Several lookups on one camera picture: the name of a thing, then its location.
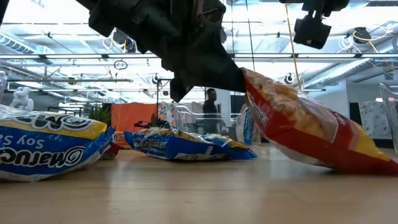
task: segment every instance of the ceiling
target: ceiling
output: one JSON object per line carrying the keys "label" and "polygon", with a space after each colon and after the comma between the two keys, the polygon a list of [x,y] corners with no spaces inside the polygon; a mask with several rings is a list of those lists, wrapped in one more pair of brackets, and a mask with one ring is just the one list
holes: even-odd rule
{"label": "ceiling", "polygon": [[[323,49],[317,50],[304,45],[294,44],[295,53],[321,53],[321,54],[346,54],[346,53],[375,53],[372,46],[355,44],[347,33],[353,32],[355,27],[366,27],[372,35],[372,43],[376,50],[383,42],[396,37],[398,34],[398,17],[396,11],[398,4],[381,6],[377,3],[386,1],[351,0],[350,5],[341,12],[333,12],[331,17],[324,20],[325,24],[333,26],[330,37]],[[259,54],[286,54],[292,53],[290,45],[289,26],[285,7],[274,0],[237,0],[234,4],[226,4],[227,11],[223,19],[224,31],[227,40],[224,47],[227,52],[234,54],[249,53]],[[301,5],[289,6],[289,18],[292,23],[297,18],[302,18],[305,12]],[[35,54],[124,54],[124,47],[113,42],[110,38],[103,37],[89,28],[88,11],[74,0],[11,0],[7,9],[4,24],[0,34],[6,35],[18,42],[34,49]],[[20,54],[20,52],[1,45],[3,54]],[[75,77],[77,79],[123,79],[131,82],[87,82],[78,83],[79,88],[107,88],[130,89],[120,93],[111,93],[116,97],[119,94],[126,101],[150,102],[156,98],[156,87],[152,79],[173,78],[173,74],[165,71],[160,66],[158,58],[134,58],[123,60],[127,64],[124,70],[118,70],[114,65],[119,59],[54,59],[52,64],[38,63],[34,60],[7,60],[14,66],[23,67],[39,75],[52,74],[50,78]],[[240,67],[255,69],[263,75],[276,80],[282,80],[286,75],[295,73],[292,61],[280,60],[237,60]],[[335,62],[328,60],[300,61],[297,70],[300,74],[322,71]],[[386,63],[385,67],[395,66],[395,62]],[[374,66],[382,71],[383,66]],[[395,70],[389,72],[394,76]],[[353,75],[349,80],[355,80],[362,75]],[[378,82],[378,79],[368,79],[369,82]],[[163,91],[169,89],[168,84],[162,87]],[[144,94],[147,89],[153,97]],[[186,101],[201,101],[205,94],[203,88],[195,89],[185,97]]]}

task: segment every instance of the snack bag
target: snack bag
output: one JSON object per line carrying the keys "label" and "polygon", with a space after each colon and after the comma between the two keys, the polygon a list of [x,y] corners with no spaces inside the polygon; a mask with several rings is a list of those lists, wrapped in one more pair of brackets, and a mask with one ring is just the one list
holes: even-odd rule
{"label": "snack bag", "polygon": [[124,138],[133,149],[159,159],[207,161],[257,157],[247,146],[217,134],[201,136],[177,129],[144,129],[138,133],[125,131]]}
{"label": "snack bag", "polygon": [[236,139],[246,145],[260,144],[260,131],[254,124],[253,117],[246,104],[243,105],[240,115],[236,118]]}
{"label": "snack bag", "polygon": [[0,180],[34,182],[97,161],[114,133],[68,114],[0,105]]}
{"label": "snack bag", "polygon": [[398,174],[398,164],[360,125],[287,85],[244,68],[243,73],[257,127],[286,156],[342,172]]}

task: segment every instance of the black cloth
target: black cloth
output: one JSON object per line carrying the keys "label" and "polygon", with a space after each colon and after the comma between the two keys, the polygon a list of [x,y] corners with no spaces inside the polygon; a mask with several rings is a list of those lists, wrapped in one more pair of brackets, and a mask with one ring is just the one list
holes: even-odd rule
{"label": "black cloth", "polygon": [[217,133],[217,123],[218,120],[215,118],[219,118],[217,107],[214,104],[213,100],[206,100],[203,105],[203,117],[205,118],[204,129],[206,133],[215,134]]}

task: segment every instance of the white sculpture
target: white sculpture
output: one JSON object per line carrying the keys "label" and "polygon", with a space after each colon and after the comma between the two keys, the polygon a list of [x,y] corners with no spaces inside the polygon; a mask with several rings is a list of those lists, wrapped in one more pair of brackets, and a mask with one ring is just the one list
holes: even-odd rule
{"label": "white sculpture", "polygon": [[33,100],[29,98],[30,88],[29,87],[18,87],[12,95],[14,99],[10,104],[10,107],[16,107],[19,105],[19,109],[32,111],[34,107]]}

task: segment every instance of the table surface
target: table surface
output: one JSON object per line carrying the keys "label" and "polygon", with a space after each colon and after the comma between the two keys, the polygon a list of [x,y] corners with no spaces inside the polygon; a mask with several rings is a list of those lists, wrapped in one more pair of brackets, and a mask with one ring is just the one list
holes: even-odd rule
{"label": "table surface", "polygon": [[398,179],[336,175],[258,146],[251,161],[134,151],[36,183],[0,184],[1,223],[397,223]]}

